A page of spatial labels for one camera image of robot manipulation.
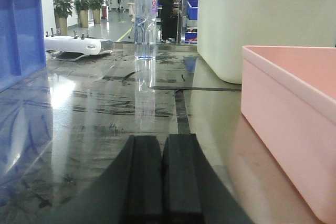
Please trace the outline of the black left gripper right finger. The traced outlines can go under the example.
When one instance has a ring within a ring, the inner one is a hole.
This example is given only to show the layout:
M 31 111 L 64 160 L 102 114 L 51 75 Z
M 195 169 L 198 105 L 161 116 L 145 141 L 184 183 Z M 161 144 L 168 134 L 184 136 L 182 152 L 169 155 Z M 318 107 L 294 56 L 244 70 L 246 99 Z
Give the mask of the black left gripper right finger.
M 163 162 L 164 208 L 169 215 L 201 215 L 193 140 L 188 134 L 170 134 Z

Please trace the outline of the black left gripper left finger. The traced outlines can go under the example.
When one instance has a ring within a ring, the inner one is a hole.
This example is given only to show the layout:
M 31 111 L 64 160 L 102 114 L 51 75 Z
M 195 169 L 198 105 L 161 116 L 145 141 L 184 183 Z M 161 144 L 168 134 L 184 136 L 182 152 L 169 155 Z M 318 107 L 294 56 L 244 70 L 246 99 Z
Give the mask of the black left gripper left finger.
M 128 216 L 161 216 L 162 157 L 153 135 L 134 136 Z

